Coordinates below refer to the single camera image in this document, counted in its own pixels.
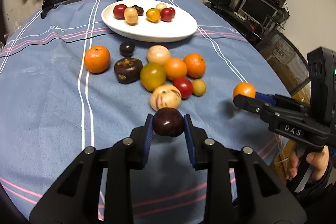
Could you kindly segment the right hand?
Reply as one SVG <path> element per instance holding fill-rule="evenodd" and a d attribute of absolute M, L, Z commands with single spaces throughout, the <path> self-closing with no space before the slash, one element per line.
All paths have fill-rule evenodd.
<path fill-rule="evenodd" d="M 288 168 L 286 170 L 286 179 L 294 178 L 297 175 L 299 166 L 299 158 L 296 154 L 296 143 L 294 143 L 288 158 Z M 314 172 L 311 174 L 312 181 L 320 180 L 329 165 L 329 148 L 324 146 L 321 152 L 309 153 L 306 157 L 306 162 L 314 167 Z"/>

